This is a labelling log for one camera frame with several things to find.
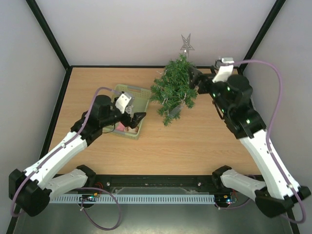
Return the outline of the brown hat snowman ornament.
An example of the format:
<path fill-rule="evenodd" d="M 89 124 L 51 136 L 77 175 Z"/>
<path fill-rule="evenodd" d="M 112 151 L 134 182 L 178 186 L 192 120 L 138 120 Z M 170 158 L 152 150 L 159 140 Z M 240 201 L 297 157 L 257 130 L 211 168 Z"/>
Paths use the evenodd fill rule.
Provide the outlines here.
<path fill-rule="evenodd" d="M 125 127 L 124 128 L 125 133 L 129 133 L 129 134 L 133 134 L 133 135 L 137 134 L 138 131 L 139 131 L 139 126 L 137 126 L 135 128 L 131 128 L 131 127 Z"/>

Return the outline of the light green plastic basket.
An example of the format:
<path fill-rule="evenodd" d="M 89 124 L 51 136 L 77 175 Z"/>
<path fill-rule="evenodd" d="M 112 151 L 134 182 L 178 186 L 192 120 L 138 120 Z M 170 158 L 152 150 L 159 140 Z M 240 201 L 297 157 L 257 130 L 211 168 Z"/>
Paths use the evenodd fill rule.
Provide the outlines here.
<path fill-rule="evenodd" d="M 118 91 L 119 93 L 121 93 L 122 91 L 130 93 L 135 97 L 135 99 L 132 103 L 132 105 L 134 106 L 133 107 L 134 113 L 136 113 L 136 112 L 147 112 L 147 108 L 148 108 L 149 100 L 150 100 L 150 96 L 151 96 L 150 90 L 140 88 L 140 87 L 136 87 L 136 86 L 124 85 L 124 84 L 118 84 L 115 87 L 115 90 Z M 112 133 L 116 136 L 121 136 L 121 137 L 126 137 L 126 138 L 137 140 L 139 138 L 139 135 L 140 135 L 140 131 L 141 131 L 141 128 L 143 125 L 143 121 L 144 120 L 142 120 L 139 123 L 139 125 L 138 125 L 139 131 L 135 135 L 125 133 L 124 131 L 123 132 L 117 131 L 116 127 L 119 124 L 119 122 L 116 123 L 115 125 L 111 125 L 111 126 L 103 128 L 103 133 Z"/>

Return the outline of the silver star tree topper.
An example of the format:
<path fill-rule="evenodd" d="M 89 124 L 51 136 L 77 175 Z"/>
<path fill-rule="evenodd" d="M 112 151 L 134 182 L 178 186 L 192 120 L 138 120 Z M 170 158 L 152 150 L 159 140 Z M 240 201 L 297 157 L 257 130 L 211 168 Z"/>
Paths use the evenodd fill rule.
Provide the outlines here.
<path fill-rule="evenodd" d="M 180 49 L 184 53 L 185 56 L 189 57 L 190 51 L 194 51 L 194 47 L 191 46 L 191 34 L 189 34 L 187 37 L 184 37 L 181 35 L 183 45 Z"/>

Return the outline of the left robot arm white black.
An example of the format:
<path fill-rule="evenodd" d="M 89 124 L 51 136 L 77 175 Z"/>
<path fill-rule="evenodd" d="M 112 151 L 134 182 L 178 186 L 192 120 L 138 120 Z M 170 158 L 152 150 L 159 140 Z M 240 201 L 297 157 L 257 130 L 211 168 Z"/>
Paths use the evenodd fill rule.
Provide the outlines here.
<path fill-rule="evenodd" d="M 91 169 L 84 165 L 59 178 L 55 175 L 70 159 L 100 137 L 103 128 L 118 122 L 125 127 L 136 128 L 146 113 L 127 113 L 126 108 L 132 99 L 128 93 L 122 93 L 114 100 L 106 95 L 93 97 L 88 111 L 55 148 L 25 170 L 15 169 L 10 173 L 9 198 L 13 204 L 20 206 L 29 216 L 36 216 L 51 199 L 93 181 L 95 173 L 88 175 Z"/>

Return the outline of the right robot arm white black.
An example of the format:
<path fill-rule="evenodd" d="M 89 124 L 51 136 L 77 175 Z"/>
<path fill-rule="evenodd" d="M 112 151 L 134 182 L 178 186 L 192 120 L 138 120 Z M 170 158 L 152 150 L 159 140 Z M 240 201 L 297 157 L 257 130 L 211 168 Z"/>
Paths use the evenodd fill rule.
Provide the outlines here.
<path fill-rule="evenodd" d="M 253 88 L 249 80 L 231 72 L 204 74 L 195 67 L 190 67 L 188 73 L 189 87 L 212 97 L 218 115 L 250 153 L 263 177 L 259 181 L 225 165 L 212 173 L 213 187 L 242 193 L 267 217 L 286 213 L 299 199 L 309 197 L 309 188 L 290 175 L 267 137 L 267 127 L 251 103 Z"/>

